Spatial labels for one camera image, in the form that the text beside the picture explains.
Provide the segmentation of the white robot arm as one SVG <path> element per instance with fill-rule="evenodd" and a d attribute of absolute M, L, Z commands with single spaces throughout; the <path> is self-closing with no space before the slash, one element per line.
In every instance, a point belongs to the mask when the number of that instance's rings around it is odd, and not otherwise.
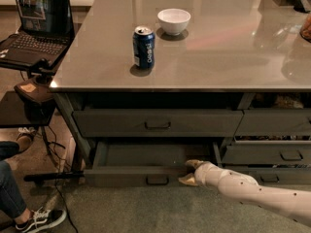
<path fill-rule="evenodd" d="M 188 160 L 194 169 L 178 181 L 185 185 L 213 186 L 222 197 L 258 206 L 295 222 L 311 226 L 311 192 L 260 185 L 253 177 L 220 168 L 210 161 Z"/>

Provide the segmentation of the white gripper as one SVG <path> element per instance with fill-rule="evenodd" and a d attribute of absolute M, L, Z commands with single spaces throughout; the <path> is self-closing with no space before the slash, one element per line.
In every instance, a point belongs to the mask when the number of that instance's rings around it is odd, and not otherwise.
<path fill-rule="evenodd" d="M 178 179 L 182 184 L 189 186 L 213 186 L 217 188 L 220 180 L 226 175 L 227 170 L 220 168 L 209 161 L 197 159 L 187 160 L 186 166 L 194 168 L 194 174 L 187 174 Z"/>

